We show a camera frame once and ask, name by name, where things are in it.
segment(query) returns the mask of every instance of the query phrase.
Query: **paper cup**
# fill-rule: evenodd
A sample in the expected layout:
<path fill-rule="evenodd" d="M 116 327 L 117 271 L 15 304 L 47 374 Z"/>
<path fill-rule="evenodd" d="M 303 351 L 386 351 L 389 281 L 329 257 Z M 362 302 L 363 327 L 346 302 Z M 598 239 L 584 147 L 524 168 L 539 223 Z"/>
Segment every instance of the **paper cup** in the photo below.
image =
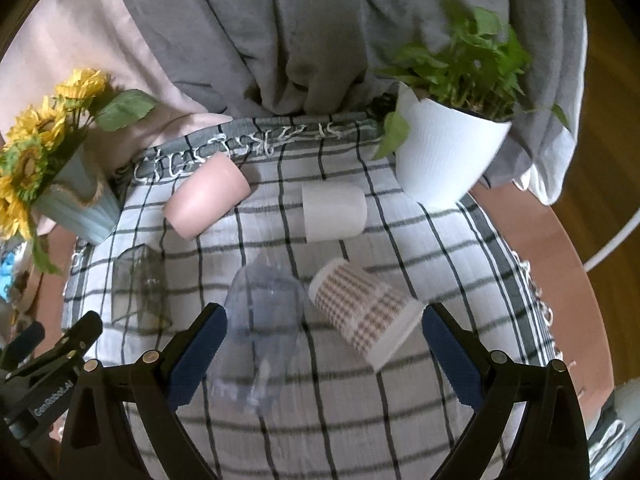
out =
<path fill-rule="evenodd" d="M 420 301 L 342 258 L 315 275 L 309 298 L 376 372 L 409 337 L 424 311 Z"/>
<path fill-rule="evenodd" d="M 233 161 L 216 153 L 178 188 L 162 211 L 174 230 L 191 240 L 250 193 L 249 183 Z"/>
<path fill-rule="evenodd" d="M 309 182 L 302 186 L 306 241 L 345 240 L 358 236 L 367 222 L 367 200 L 347 182 Z"/>

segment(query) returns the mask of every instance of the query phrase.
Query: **white cable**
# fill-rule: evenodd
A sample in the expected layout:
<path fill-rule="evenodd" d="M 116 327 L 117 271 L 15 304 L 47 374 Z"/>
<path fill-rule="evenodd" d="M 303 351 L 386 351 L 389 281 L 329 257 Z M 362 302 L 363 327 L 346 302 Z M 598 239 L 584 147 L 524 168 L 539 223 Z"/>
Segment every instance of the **white cable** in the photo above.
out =
<path fill-rule="evenodd" d="M 633 230 L 638 227 L 638 224 L 640 224 L 640 209 L 635 212 L 631 217 L 631 220 L 629 220 L 629 222 L 620 229 L 620 232 L 617 235 L 615 235 L 603 248 L 587 260 L 583 265 L 584 271 L 589 272 L 593 267 L 615 251 L 616 248 L 633 232 Z"/>

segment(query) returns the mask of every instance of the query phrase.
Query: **green plant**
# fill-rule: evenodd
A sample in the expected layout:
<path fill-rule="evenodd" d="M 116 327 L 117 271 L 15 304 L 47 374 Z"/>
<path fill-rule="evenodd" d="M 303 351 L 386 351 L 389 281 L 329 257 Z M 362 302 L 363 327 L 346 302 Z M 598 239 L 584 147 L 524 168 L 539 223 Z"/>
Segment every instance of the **green plant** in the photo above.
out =
<path fill-rule="evenodd" d="M 530 57 L 511 25 L 501 23 L 497 14 L 482 7 L 473 8 L 471 15 L 457 12 L 450 18 L 448 46 L 431 53 L 423 44 L 407 44 L 380 74 L 421 89 L 449 108 L 490 121 L 510 121 L 518 111 L 537 111 L 523 105 L 526 98 L 518 76 L 525 73 Z M 550 110 L 569 129 L 562 108 L 553 104 Z M 395 151 L 408 131 L 406 121 L 391 112 L 375 158 Z"/>

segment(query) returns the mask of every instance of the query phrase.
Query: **screw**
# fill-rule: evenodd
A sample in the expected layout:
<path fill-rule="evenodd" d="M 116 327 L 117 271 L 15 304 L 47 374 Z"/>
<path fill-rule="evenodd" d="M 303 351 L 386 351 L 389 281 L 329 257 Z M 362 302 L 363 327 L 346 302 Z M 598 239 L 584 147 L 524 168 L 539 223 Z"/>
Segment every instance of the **screw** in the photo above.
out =
<path fill-rule="evenodd" d="M 84 363 L 85 372 L 93 372 L 98 367 L 98 359 L 89 359 Z"/>
<path fill-rule="evenodd" d="M 552 359 L 551 365 L 554 370 L 558 372 L 564 372 L 566 370 L 566 365 L 560 359 Z"/>
<path fill-rule="evenodd" d="M 160 358 L 157 350 L 148 350 L 142 355 L 142 362 L 146 364 L 155 363 Z"/>
<path fill-rule="evenodd" d="M 491 352 L 491 361 L 498 363 L 499 365 L 505 364 L 505 362 L 507 362 L 507 354 L 502 350 L 494 350 Z"/>

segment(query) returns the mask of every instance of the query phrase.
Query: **plaid cloth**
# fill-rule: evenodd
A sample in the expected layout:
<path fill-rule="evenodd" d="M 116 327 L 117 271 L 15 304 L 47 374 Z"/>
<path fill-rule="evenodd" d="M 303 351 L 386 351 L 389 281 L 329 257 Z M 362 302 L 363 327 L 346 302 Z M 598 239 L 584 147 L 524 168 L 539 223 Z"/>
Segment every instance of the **plaid cloth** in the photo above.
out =
<path fill-rule="evenodd" d="M 471 197 L 437 214 L 408 199 L 393 159 L 371 160 L 379 135 L 365 114 L 238 120 L 143 153 L 128 183 L 121 175 L 126 201 L 116 231 L 100 246 L 79 248 L 65 292 L 65 324 L 99 312 L 105 329 L 88 356 L 105 365 L 130 363 L 163 348 L 208 302 L 224 303 L 233 276 L 259 253 L 268 251 L 304 283 L 341 256 L 425 304 L 442 301 L 487 348 L 503 349 L 516 362 L 546 364 L 554 343 L 525 266 Z M 238 162 L 254 191 L 195 240 L 184 241 L 164 220 L 162 205 L 201 161 L 221 150 Z M 306 243 L 302 183 L 321 179 L 366 192 L 364 234 Z M 174 325 L 162 333 L 110 323 L 114 260 L 138 244 L 164 256 Z M 134 406 L 129 415 L 150 474 L 164 478 Z M 374 374 L 310 307 L 269 415 L 222 410 L 207 378 L 177 415 L 221 479 L 414 480 L 436 471 L 471 410 L 457 401 L 419 329 Z M 488 478 L 498 474 L 521 415 L 516 407 Z"/>

